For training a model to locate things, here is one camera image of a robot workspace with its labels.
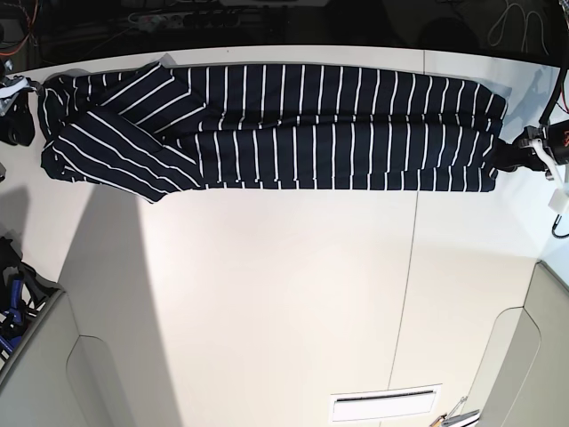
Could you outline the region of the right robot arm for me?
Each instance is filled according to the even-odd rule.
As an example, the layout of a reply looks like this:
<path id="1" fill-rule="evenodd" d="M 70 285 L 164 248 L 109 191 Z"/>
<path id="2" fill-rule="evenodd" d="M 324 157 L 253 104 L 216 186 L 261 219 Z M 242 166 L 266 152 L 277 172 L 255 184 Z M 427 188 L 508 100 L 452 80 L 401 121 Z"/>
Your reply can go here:
<path id="1" fill-rule="evenodd" d="M 43 88 L 28 77 L 10 77 L 12 68 L 11 60 L 1 60 L 1 142 L 28 147 L 36 135 L 29 95 L 38 95 Z"/>

